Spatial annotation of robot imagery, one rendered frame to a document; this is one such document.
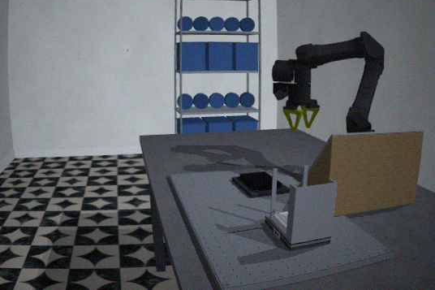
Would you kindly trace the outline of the white well plate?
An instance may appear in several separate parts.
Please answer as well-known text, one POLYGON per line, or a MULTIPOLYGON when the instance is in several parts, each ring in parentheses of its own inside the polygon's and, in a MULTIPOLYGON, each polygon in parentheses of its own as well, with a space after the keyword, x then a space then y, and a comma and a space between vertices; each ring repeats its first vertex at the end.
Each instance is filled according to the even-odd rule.
POLYGON ((271 219, 277 224, 277 226, 286 234, 288 211, 272 213, 271 219))

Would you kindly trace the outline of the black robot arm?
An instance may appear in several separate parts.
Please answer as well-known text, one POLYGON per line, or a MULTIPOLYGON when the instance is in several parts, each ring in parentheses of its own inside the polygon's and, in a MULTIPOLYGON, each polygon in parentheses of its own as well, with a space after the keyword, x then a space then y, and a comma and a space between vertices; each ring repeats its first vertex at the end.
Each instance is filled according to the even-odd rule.
MULTIPOLYGON (((377 82, 384 70, 385 50, 372 36, 367 32, 360 32, 360 37, 349 41, 327 45, 301 45, 297 47, 295 54, 297 59, 275 61, 272 69, 273 81, 291 82, 294 79, 294 83, 300 83, 303 87, 303 84, 311 84, 311 69, 317 66, 349 58, 365 58, 364 74, 346 117, 347 132, 375 132, 371 130, 368 115, 377 82)), ((273 94, 277 100, 288 97, 288 100, 298 101, 298 85, 273 83, 273 94)))

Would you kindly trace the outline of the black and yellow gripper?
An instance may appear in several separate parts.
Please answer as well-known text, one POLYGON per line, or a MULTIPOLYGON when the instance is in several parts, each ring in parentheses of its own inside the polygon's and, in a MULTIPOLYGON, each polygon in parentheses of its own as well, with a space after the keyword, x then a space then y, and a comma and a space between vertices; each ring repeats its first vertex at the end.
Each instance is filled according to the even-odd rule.
POLYGON ((290 124, 291 131, 293 132, 296 132, 302 115, 304 117, 306 128, 310 128, 313 120, 317 115, 317 112, 320 110, 320 106, 317 105, 317 100, 311 99, 311 85, 303 84, 303 87, 301 87, 301 84, 295 84, 295 85, 298 85, 298 101, 286 100, 286 106, 283 107, 283 112, 288 120, 288 123, 290 124), (297 107, 299 106, 301 106, 301 110, 297 110, 297 107), (313 111, 309 123, 307 118, 307 110, 313 111), (293 126, 290 114, 297 115, 295 126, 293 126))

